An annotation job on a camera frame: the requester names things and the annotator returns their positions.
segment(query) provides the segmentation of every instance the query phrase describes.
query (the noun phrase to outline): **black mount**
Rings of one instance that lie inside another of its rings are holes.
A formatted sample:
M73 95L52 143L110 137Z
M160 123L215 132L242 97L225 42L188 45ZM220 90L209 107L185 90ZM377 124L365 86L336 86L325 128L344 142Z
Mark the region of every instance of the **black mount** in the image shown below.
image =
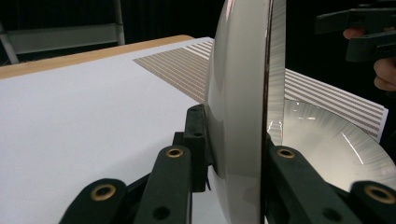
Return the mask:
M212 164L203 105L187 112L184 133L162 149L151 174L130 186L101 179L87 186L61 224L191 223L191 194L205 191ZM269 223L396 223L396 191L372 181L349 193L326 183L304 156L267 135L263 213Z
M326 34L349 27L364 28L365 35L349 40L346 60L360 63L396 56L396 1L383 0L350 10L317 16L315 33Z

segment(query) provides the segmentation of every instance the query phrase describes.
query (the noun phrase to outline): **striped paper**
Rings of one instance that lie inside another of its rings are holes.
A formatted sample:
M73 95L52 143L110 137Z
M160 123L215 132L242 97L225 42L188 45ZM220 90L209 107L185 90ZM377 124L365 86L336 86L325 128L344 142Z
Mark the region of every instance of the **striped paper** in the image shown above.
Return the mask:
M190 98L202 104L213 41L168 50L134 61ZM377 142L381 139L388 110L350 92L286 69L285 99L306 102L349 120Z

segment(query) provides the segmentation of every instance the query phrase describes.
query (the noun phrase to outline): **hand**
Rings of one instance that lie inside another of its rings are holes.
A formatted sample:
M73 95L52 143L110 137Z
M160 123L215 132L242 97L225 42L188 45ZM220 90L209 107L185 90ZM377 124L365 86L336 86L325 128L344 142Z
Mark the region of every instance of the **hand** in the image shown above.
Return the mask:
M348 28L344 31L344 37L350 39L364 35L362 28ZM383 91L396 91L396 58L380 59L375 62L374 70L376 78L374 84Z

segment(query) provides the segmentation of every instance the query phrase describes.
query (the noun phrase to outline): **screw hole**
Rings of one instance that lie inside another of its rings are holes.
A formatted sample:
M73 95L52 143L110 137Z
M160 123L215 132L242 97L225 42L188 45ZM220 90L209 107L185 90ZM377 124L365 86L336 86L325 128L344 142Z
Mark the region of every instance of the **screw hole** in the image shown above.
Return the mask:
M180 157L181 155L183 155L183 150L178 148L172 148L166 152L166 156L170 158L177 158Z
M293 158L295 156L292 151L283 148L277 151L277 155L288 159Z
M116 187L111 184L96 186L91 191L91 198L94 201L101 202L111 198L116 193Z
M391 194L386 189L382 189L374 185L369 185L364 188L364 191L368 196L370 196L374 200L377 200L378 202L387 204L396 203L395 195Z
M158 207L154 210L152 216L157 219L157 220L164 220L169 217L171 212L169 211L169 208L167 207Z

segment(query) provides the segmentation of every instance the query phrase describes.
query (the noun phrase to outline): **white table surface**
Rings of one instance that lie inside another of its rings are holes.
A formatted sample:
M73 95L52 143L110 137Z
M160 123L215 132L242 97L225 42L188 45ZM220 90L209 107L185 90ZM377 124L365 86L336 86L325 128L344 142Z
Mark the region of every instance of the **white table surface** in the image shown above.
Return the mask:
M57 223L91 182L149 173L197 102L133 59L203 40L0 80L0 223ZM215 191L192 223L226 223Z

